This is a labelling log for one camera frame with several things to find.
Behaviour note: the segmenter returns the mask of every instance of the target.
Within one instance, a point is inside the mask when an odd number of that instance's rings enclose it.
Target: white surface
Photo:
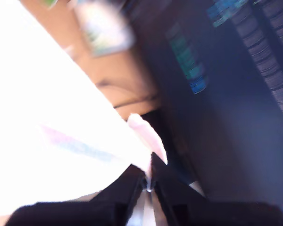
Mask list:
[[[44,142],[40,126],[119,159],[102,162]],[[0,214],[99,191],[148,149],[17,0],[0,0]]]

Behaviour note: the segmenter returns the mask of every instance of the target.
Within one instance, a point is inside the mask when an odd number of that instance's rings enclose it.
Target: white sheet of paper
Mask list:
[[[52,144],[42,127],[116,158]],[[104,189],[150,152],[17,0],[0,0],[0,214]]]

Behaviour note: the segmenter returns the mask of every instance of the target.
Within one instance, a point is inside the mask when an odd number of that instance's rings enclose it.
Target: black object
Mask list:
[[[283,95],[283,24],[274,28],[283,22],[283,0],[134,2],[125,12],[186,169],[211,201],[283,206],[283,98],[276,95]],[[230,2],[245,4],[214,27],[210,9]],[[176,26],[208,78],[197,94],[182,66],[189,59],[182,63],[170,43]],[[258,42],[248,43],[256,37]],[[268,53],[252,56],[253,47],[265,42]],[[264,69],[258,67],[262,62]],[[270,85],[270,79],[278,83]]]
[[[182,183],[152,155],[153,185],[169,226],[283,226],[283,210],[263,203],[213,203]],[[89,202],[21,207],[6,226],[125,226],[142,189],[144,173],[130,166]]]

